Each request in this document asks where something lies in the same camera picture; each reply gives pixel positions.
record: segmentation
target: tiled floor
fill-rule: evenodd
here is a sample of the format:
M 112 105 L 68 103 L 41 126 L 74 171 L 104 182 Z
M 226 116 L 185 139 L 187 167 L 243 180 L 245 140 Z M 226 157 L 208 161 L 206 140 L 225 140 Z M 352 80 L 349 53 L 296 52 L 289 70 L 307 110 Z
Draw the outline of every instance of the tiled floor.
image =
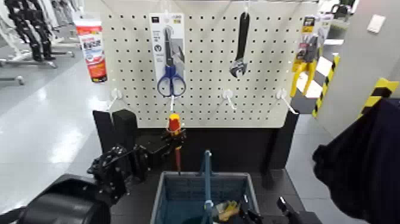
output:
M 314 211 L 323 224 L 365 223 L 343 214 L 330 199 L 328 188 L 313 172 L 313 152 L 332 140 L 310 114 L 300 115 L 286 169 L 306 210 Z
M 65 172 L 86 175 L 100 153 L 91 111 L 105 108 L 108 91 L 91 83 L 76 53 L 58 58 L 58 69 L 0 68 L 0 76 L 22 74 L 27 80 L 26 86 L 0 84 L 0 213 L 27 204 Z M 311 116 L 301 115 L 287 170 L 305 208 L 324 224 L 358 223 L 335 207 L 312 172 L 311 154 L 331 139 Z

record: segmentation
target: pegboard hook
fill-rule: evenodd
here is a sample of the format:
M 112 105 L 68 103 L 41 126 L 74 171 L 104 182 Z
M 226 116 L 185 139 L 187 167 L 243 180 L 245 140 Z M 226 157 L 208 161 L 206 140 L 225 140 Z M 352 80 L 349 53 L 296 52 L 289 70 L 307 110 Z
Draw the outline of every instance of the pegboard hook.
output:
M 175 103 L 175 96 L 172 95 L 172 96 L 171 96 L 171 105 L 170 105 L 171 111 L 174 111 L 174 103 Z
M 231 100 L 232 97 L 233 97 L 233 92 L 230 89 L 227 89 L 222 93 L 222 98 L 228 100 L 229 106 L 232 108 L 232 110 L 236 110 L 237 108 L 233 105 Z
M 245 16 L 245 18 L 247 18 L 247 16 L 249 15 L 250 1 L 251 0 L 246 0 L 246 5 L 245 5 L 246 16 Z
M 171 2 L 169 0 L 162 0 L 161 10 L 164 12 L 164 17 L 168 18 L 169 11 L 171 11 Z
M 293 109 L 292 106 L 290 106 L 290 104 L 288 103 L 288 101 L 286 100 L 286 96 L 288 95 L 288 92 L 285 89 L 280 89 L 278 90 L 278 92 L 276 92 L 276 98 L 277 99 L 282 99 L 283 102 L 285 102 L 286 106 L 289 108 L 289 110 L 293 113 L 293 114 L 299 114 L 295 111 L 295 109 Z
M 112 96 L 112 101 L 108 105 L 107 111 L 111 109 L 111 107 L 113 106 L 113 104 L 116 102 L 117 99 L 122 99 L 122 92 L 119 89 L 115 88 L 111 91 L 111 96 Z

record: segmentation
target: blue scissors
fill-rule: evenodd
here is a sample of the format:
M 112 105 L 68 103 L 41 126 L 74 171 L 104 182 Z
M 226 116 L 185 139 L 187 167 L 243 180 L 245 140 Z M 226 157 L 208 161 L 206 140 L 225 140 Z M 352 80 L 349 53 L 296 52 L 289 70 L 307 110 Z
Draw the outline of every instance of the blue scissors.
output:
M 165 35 L 165 75 L 158 81 L 157 90 L 164 97 L 179 97 L 186 91 L 185 80 L 176 72 L 176 66 L 171 56 L 170 34 L 164 30 Z

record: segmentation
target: pegboard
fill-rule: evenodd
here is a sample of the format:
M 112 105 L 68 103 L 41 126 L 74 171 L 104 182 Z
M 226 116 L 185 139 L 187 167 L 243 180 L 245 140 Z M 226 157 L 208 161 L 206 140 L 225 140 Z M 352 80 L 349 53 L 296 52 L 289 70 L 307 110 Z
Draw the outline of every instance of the pegboard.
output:
M 107 71 L 112 88 L 136 113 L 139 127 L 165 127 L 170 98 L 157 92 L 149 13 L 164 12 L 161 1 L 86 0 L 100 13 Z M 292 60 L 304 16 L 314 2 L 251 2 L 246 75 L 229 73 L 238 48 L 240 14 L 246 2 L 170 1 L 171 12 L 185 15 L 187 90 L 175 101 L 186 127 L 282 127 L 288 108 L 276 92 L 290 90 Z M 232 110 L 222 97 L 231 89 Z

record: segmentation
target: hazard stripe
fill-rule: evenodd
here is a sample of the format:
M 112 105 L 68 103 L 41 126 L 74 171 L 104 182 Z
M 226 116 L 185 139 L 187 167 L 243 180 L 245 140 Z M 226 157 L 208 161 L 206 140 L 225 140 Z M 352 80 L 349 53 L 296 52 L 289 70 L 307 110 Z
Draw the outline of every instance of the hazard stripe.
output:
M 376 82 L 375 87 L 370 97 L 365 102 L 364 108 L 361 110 L 358 118 L 362 117 L 363 114 L 368 113 L 369 110 L 382 98 L 388 98 L 396 90 L 399 82 L 390 82 L 385 78 L 380 78 Z
M 336 55 L 333 58 L 333 62 L 332 62 L 332 66 L 329 70 L 329 74 L 328 74 L 328 76 L 326 76 L 325 82 L 322 85 L 321 95 L 315 102 L 315 107 L 314 107 L 314 110 L 312 111 L 312 115 L 314 117 L 317 117 L 317 115 L 318 115 L 318 111 L 322 106 L 322 100 L 324 99 L 326 92 L 328 91 L 329 83 L 332 81 L 333 75 L 335 75 L 336 67 L 339 64 L 339 61 L 340 61 L 340 57 L 338 55 Z

